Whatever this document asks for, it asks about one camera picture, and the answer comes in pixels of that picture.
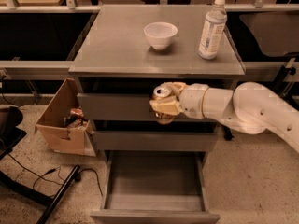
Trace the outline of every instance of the water bottle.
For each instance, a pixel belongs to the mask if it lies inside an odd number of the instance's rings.
[[[204,29],[199,44],[199,54],[205,59],[216,57],[225,23],[225,0],[215,0],[213,8],[206,14]]]

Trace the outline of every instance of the bowl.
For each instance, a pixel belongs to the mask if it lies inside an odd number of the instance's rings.
[[[157,50],[166,49],[174,40],[178,28],[167,22],[154,22],[144,28],[149,43]]]

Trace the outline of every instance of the bottle cap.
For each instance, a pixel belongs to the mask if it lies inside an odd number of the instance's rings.
[[[217,4],[217,5],[224,5],[225,4],[225,0],[215,0],[215,4]]]

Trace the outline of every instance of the open cardboard box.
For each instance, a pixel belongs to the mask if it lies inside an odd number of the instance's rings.
[[[68,116],[71,108],[79,107],[77,94],[78,89],[74,80],[66,79],[38,120],[36,127],[48,146],[57,152],[96,156],[89,122],[83,129],[64,128],[64,117]]]

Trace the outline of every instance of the concrete floor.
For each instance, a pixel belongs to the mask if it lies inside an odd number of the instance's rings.
[[[24,121],[19,126],[27,135],[11,155],[25,167],[43,175],[60,167],[66,177],[76,164],[93,168],[105,182],[101,157],[55,153],[48,148],[35,124],[46,105],[21,107]],[[297,224],[299,223],[299,154],[277,136],[233,133],[232,141],[220,134],[204,167],[210,212],[220,214],[219,224]],[[13,180],[32,187],[36,176],[23,170],[9,156],[0,161],[0,170]],[[61,181],[58,172],[48,179]],[[52,195],[58,185],[39,181],[36,189]],[[93,172],[82,174],[66,192],[47,223],[95,223],[92,210],[100,207],[101,195]],[[0,186],[0,223],[36,223],[44,207]]]

